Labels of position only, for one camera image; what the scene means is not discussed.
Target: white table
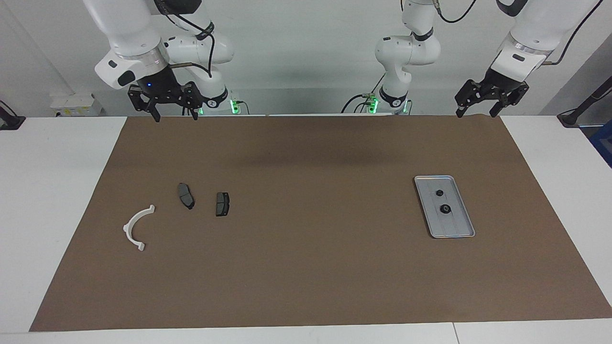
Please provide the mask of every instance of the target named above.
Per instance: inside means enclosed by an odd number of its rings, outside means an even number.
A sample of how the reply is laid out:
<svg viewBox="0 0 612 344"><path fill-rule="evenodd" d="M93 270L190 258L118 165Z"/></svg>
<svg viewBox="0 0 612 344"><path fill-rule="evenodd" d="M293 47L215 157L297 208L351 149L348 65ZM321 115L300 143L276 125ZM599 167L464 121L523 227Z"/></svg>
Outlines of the white table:
<svg viewBox="0 0 612 344"><path fill-rule="evenodd" d="M554 117L502 119L612 302L612 170ZM25 333L124 122L30 118L0 132L0 343L612 343L612 319Z"/></svg>

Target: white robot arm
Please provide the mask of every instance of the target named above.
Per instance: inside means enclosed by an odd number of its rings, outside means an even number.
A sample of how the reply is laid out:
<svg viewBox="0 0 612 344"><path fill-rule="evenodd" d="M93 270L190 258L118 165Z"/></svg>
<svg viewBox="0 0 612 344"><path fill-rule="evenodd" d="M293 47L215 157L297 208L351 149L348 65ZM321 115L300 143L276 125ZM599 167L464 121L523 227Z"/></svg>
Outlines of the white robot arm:
<svg viewBox="0 0 612 344"><path fill-rule="evenodd" d="M485 78L468 80L455 96L457 116L484 100L496 100L492 117L516 105L529 89L525 79L557 48L597 0L497 0L499 8L516 17Z"/></svg>
<svg viewBox="0 0 612 344"><path fill-rule="evenodd" d="M376 91L381 111L397 114L404 109L412 81L407 66L427 65L438 60L441 48L433 35L435 16L432 0L406 0L402 20L412 34L385 37L376 45L376 59L386 71L382 86Z"/></svg>
<svg viewBox="0 0 612 344"><path fill-rule="evenodd" d="M155 2L160 13L168 18L174 16L175 24L185 34L162 42L144 0L83 0L111 47L95 67L98 76L115 89L136 81L138 85L130 85L128 91L134 108L150 113L157 122L158 103L176 103L188 109L194 119L198 119L202 107L223 109L229 104L228 91L221 73L212 64L233 58L229 41L218 34L215 41L214 25L201 0L150 1ZM172 71L180 67L188 68L195 82L180 85Z"/></svg>

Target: black nut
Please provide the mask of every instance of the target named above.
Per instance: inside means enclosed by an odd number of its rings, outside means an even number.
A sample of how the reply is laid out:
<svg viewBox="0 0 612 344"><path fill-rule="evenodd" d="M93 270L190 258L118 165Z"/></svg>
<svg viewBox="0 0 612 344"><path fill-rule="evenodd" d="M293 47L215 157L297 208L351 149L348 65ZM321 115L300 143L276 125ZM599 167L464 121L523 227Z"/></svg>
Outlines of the black nut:
<svg viewBox="0 0 612 344"><path fill-rule="evenodd" d="M442 204L442 206L440 207L440 211L443 214L448 214L450 213L450 206L448 204Z"/></svg>

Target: white plastic arc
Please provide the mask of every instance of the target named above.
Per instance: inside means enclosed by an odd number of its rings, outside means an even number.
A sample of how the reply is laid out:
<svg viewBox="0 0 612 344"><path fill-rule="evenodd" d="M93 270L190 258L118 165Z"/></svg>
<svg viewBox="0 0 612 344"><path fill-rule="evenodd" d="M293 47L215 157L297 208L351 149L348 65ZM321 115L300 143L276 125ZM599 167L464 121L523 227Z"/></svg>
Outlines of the white plastic arc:
<svg viewBox="0 0 612 344"><path fill-rule="evenodd" d="M137 212L136 215L134 215L130 219L130 221L123 226L123 231L125 232L125 235L127 236L127 239L131 243L136 245L138 247L139 251L144 250L144 243L140 242L140 241L134 240L134 238L132 237L132 229L134 228L134 224L136 224L136 222L138 220L140 220L143 216L149 215L149 214L153 214L154 212L155 212L155 206L152 204L149 207L149 209L145 209L145 210Z"/></svg>

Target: gray tray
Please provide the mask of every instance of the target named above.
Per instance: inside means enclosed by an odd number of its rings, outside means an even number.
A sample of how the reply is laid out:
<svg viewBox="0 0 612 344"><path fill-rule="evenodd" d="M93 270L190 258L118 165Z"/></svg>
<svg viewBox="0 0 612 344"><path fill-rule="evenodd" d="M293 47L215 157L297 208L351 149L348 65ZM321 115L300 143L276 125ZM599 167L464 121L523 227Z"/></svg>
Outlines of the gray tray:
<svg viewBox="0 0 612 344"><path fill-rule="evenodd" d="M474 227L452 176L416 176L414 183L431 236L473 237Z"/></svg>

